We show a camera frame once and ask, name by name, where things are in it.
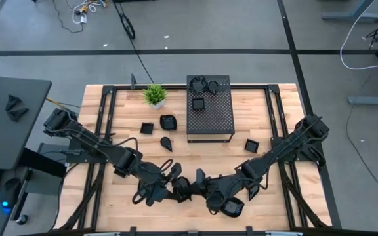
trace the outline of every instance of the wooden tabletop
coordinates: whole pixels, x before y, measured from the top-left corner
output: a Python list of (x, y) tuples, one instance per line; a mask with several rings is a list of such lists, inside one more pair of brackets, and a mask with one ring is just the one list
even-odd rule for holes
[[(285, 118), (290, 132), (295, 123), (304, 117), (299, 93), (295, 84), (280, 84)], [(84, 93), (79, 122), (94, 132), (102, 85), (87, 85)], [(234, 174), (234, 167), (246, 159), (260, 157), (270, 149), (272, 135), (268, 110), (263, 90), (232, 90), (234, 122), (236, 133), (230, 143), (225, 144), (188, 144), (186, 141), (186, 91), (170, 90), (165, 105), (154, 110), (143, 103), (141, 90), (121, 90), (117, 94), (114, 110), (112, 136), (114, 143), (128, 137), (138, 138), (139, 150), (144, 154), (143, 161), (160, 166), (168, 158), (182, 165), (182, 174), (191, 181), (196, 179), (196, 169), (202, 168), (206, 176), (217, 177), (219, 174)], [(277, 111), (274, 97), (274, 111)], [(177, 118), (176, 131), (164, 131), (159, 125), (159, 116), (172, 114)], [(107, 115), (103, 120), (102, 130), (106, 127)], [(140, 134), (142, 122), (154, 123), (152, 135)], [(282, 130), (278, 123), (278, 132)], [(173, 152), (160, 146), (160, 139), (167, 136), (173, 144)], [(257, 154), (244, 150), (246, 139), (260, 143)], [(126, 144), (134, 148), (134, 143)], [(323, 187), (318, 169), (314, 163), (296, 163), (301, 191), (304, 199), (320, 217), (331, 224)], [(60, 198), (60, 214), (56, 227), (61, 226), (75, 210), (83, 196), (87, 164), (80, 164), (65, 179)], [(121, 178), (113, 174), (111, 164), (106, 167), (104, 176), (97, 231), (129, 231), (137, 226), (137, 231), (244, 231), (246, 226), (254, 230), (287, 230), (287, 214), (278, 166), (272, 165), (269, 176), (269, 188), (248, 201), (245, 190), (236, 197), (245, 203), (243, 213), (238, 218), (230, 218), (221, 213), (210, 215), (205, 199), (193, 196), (192, 201), (177, 203), (172, 200), (155, 202), (146, 206), (145, 202), (132, 204), (131, 198), (137, 190), (138, 180), (133, 176)], [(300, 226), (297, 204), (291, 196), (295, 212), (295, 221)], [(88, 212), (93, 207), (90, 203)], [(86, 226), (91, 215), (87, 214)]]

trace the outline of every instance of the perforated metal box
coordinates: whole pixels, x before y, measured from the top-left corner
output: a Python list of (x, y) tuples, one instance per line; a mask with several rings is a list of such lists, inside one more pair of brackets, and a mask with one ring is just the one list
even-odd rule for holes
[[(229, 142), (235, 133), (230, 77), (228, 75), (204, 75), (209, 83), (219, 84), (216, 95), (210, 92), (192, 92), (189, 82), (199, 75), (187, 76), (187, 122), (188, 142)], [(203, 98), (204, 109), (194, 109), (194, 98)]]

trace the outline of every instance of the gray concrete floor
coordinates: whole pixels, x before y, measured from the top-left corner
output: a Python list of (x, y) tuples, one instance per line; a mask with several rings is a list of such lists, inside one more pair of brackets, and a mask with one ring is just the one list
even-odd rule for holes
[[(71, 22), (65, 1), (55, 0), (67, 27)], [(70, 0), (70, 4), (80, 3)], [(348, 10), (356, 1), (284, 1), (297, 49), (339, 49), (350, 23), (324, 22), (323, 10)], [(159, 0), (124, 3), (136, 30), (138, 49), (288, 49), (276, 1), (264, 0)], [(378, 12), (378, 1), (370, 8)], [(51, 0), (7, 0), (0, 14), (0, 50), (129, 50), (131, 44), (112, 6), (89, 14), (83, 33), (60, 27)], [(359, 24), (347, 49), (367, 49), (362, 39), (377, 24)], [(290, 55), (144, 55), (157, 83), (183, 83), (188, 74), (226, 74), (233, 83), (296, 83)], [(346, 56), (352, 66), (378, 64), (373, 56)], [(378, 96), (378, 70), (350, 71), (339, 56), (300, 56), (314, 112), (331, 128), (324, 153), (343, 228), (378, 231), (378, 185), (360, 162), (346, 136), (355, 94)], [(0, 75), (47, 79), (51, 98), (80, 104), (86, 84), (128, 83), (134, 73), (148, 83), (136, 56), (9, 56), (0, 57)], [(360, 90), (362, 83), (371, 79)], [(39, 143), (67, 144), (41, 133), (54, 106), (45, 104), (31, 134), (28, 148)], [(356, 106), (350, 121), (352, 141), (378, 177), (378, 106)], [(45, 210), (36, 211), (36, 206)], [(9, 224), (6, 236), (46, 231), (53, 223), (56, 198), (30, 195), (24, 213), (29, 224)]]

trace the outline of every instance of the black square block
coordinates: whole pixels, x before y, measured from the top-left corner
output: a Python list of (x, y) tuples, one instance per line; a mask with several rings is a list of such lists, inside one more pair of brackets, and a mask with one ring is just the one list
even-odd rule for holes
[(205, 109), (205, 101), (203, 98), (193, 98), (192, 99), (192, 108), (193, 109)]
[(152, 134), (153, 129), (154, 129), (153, 123), (142, 122), (140, 133), (141, 134)]
[(257, 149), (259, 148), (259, 143), (250, 139), (247, 139), (246, 145), (244, 146), (244, 150), (257, 153)]

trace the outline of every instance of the white pot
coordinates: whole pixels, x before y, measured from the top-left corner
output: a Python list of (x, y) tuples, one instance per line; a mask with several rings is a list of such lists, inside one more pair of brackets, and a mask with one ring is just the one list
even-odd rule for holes
[(159, 109), (160, 107), (164, 106), (164, 103), (165, 103), (165, 100), (161, 100), (159, 103), (157, 103), (156, 105), (152, 105), (151, 106), (154, 108), (154, 109)]

